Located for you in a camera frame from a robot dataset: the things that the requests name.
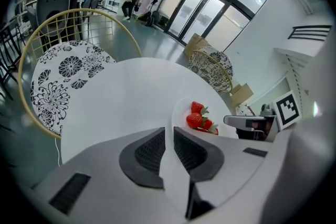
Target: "floral seat cushion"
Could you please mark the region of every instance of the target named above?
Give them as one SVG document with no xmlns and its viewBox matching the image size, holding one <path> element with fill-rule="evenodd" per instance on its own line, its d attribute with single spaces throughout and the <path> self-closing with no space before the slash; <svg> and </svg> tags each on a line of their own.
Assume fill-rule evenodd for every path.
<svg viewBox="0 0 336 224">
<path fill-rule="evenodd" d="M 71 95 L 114 59 L 86 41 L 69 41 L 48 49 L 39 59 L 32 78 L 30 97 L 43 124 L 61 135 L 62 120 L 71 105 Z"/>
</svg>

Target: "white plate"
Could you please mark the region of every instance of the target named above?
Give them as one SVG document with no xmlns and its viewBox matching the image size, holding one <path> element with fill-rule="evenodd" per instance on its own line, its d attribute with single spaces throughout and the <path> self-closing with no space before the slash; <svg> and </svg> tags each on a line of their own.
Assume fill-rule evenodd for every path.
<svg viewBox="0 0 336 224">
<path fill-rule="evenodd" d="M 201 103 L 205 107 L 208 106 L 206 100 L 195 100 L 190 97 L 183 98 L 179 100 L 179 102 L 176 104 L 173 114 L 172 114 L 172 133 L 174 133 L 173 129 L 174 127 L 187 127 L 190 128 L 187 124 L 186 118 L 188 115 L 191 114 L 191 103 L 193 101 L 196 101 L 198 103 Z M 211 105 L 209 105 L 208 109 L 209 114 L 205 114 L 205 117 L 208 117 L 210 120 L 215 122 L 215 124 L 218 124 L 218 133 L 219 135 L 223 134 L 223 125 L 221 124 L 223 122 L 223 118 L 221 119 L 221 116 L 223 115 L 216 115 L 216 113 L 211 113 Z"/>
</svg>

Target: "man in black shirt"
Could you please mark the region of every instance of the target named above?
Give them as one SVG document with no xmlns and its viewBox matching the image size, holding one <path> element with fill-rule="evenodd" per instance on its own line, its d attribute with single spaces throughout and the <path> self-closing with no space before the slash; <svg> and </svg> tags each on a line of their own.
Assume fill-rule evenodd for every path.
<svg viewBox="0 0 336 224">
<path fill-rule="evenodd" d="M 135 6 L 135 3 L 137 0 L 126 0 L 124 4 L 122 4 L 122 12 L 124 12 L 124 20 L 130 21 L 132 17 L 133 7 Z"/>
</svg>

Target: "white cable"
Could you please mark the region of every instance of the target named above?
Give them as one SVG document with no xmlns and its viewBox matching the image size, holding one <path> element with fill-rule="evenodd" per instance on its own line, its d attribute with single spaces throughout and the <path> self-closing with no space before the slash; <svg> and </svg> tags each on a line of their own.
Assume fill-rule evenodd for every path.
<svg viewBox="0 0 336 224">
<path fill-rule="evenodd" d="M 55 146 L 56 146 L 57 153 L 58 153 L 58 161 L 57 161 L 57 163 L 58 163 L 58 167 L 60 167 L 60 165 L 59 165 L 59 150 L 58 150 L 58 146 L 57 146 L 57 143 L 56 143 L 56 138 L 55 138 Z"/>
</svg>

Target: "black backpack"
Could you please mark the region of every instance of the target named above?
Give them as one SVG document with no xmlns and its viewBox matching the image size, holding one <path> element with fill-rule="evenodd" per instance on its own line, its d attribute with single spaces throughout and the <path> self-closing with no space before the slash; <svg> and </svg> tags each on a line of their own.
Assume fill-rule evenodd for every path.
<svg viewBox="0 0 336 224">
<path fill-rule="evenodd" d="M 157 24 L 159 21 L 159 12 L 154 11 L 152 13 L 152 16 L 147 20 L 146 26 L 154 27 L 155 24 Z"/>
</svg>

